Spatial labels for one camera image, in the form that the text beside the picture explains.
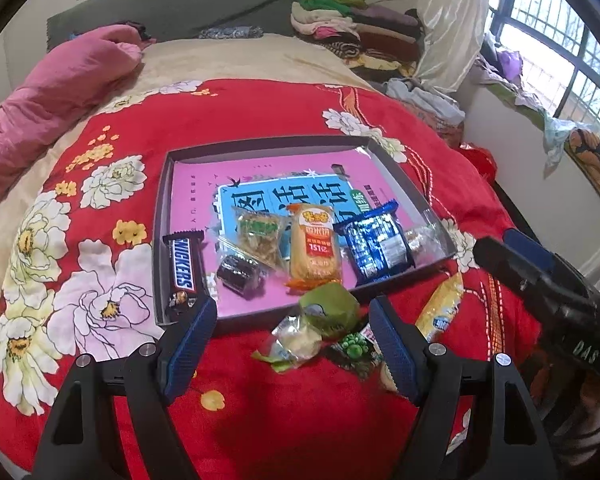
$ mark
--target curtain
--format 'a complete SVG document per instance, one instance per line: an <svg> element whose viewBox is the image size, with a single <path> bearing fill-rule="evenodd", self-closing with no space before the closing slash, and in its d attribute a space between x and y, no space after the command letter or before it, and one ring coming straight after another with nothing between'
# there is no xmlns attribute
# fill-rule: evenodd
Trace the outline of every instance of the curtain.
<svg viewBox="0 0 600 480"><path fill-rule="evenodd" d="M489 0L418 0L427 31L416 76L442 92L453 92L482 45Z"/></svg>

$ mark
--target silver bolt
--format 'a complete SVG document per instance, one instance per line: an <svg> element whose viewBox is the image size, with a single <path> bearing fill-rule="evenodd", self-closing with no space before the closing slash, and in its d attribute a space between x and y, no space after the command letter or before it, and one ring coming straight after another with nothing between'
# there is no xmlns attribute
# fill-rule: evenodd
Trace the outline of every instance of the silver bolt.
<svg viewBox="0 0 600 480"><path fill-rule="evenodd" d="M149 357L150 355L155 354L155 344L153 343L144 343L140 349L138 350L142 357Z"/></svg>
<svg viewBox="0 0 600 480"><path fill-rule="evenodd" d="M75 363L80 367L84 368L91 362L91 356L87 354L78 355L78 358L75 360Z"/></svg>
<svg viewBox="0 0 600 480"><path fill-rule="evenodd" d="M501 366L509 366L511 364L511 357L506 354L497 354L496 361Z"/></svg>
<svg viewBox="0 0 600 480"><path fill-rule="evenodd" d="M446 354L446 347L441 343L431 343L429 345L429 352L433 355L444 355Z"/></svg>

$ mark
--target pink blanket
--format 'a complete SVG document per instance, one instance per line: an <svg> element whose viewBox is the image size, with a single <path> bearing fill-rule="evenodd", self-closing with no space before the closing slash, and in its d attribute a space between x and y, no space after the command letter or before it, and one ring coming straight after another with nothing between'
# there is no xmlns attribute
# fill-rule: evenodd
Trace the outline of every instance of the pink blanket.
<svg viewBox="0 0 600 480"><path fill-rule="evenodd" d="M132 72L147 46L128 25L57 46L0 105L0 200L20 175Z"/></svg>

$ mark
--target red blanket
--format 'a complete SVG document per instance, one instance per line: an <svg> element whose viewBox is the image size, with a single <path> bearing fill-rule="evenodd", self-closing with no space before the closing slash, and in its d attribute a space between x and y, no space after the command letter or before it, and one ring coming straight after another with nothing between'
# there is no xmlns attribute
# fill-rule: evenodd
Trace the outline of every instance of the red blanket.
<svg viewBox="0 0 600 480"><path fill-rule="evenodd" d="M267 80L182 89L92 118L18 232L0 301L0 449L16 464L31 469L77 353L126 355L159 335L146 276L154 204L165 153L186 146L307 134L382 139L395 160L406 159L404 171L458 245L447 267L462 272L465 294L442 342L476 359L528 353L538 326L472 255L475 238L501 237L510 219L474 167L399 103L349 87ZM390 299L413 322L445 278L439 272ZM377 376L360 382L324 359L277 375L250 358L266 336L213 339L191 388L170 407L200 476L388 478L414 408L383 391ZM202 407L200 395L210 390L222 393L223 409ZM459 406L458 419L467 407ZM146 478L124 399L116 410L132 475Z"/></svg>

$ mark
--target headboard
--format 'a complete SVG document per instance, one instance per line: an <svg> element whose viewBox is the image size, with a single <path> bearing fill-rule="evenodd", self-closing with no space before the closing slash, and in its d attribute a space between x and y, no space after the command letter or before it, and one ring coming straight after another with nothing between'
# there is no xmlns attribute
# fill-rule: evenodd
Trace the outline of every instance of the headboard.
<svg viewBox="0 0 600 480"><path fill-rule="evenodd" d="M86 0L47 21L51 50L79 34L111 23L133 21L158 41L194 38L209 27L259 25L264 32L293 35L289 15L296 0Z"/></svg>

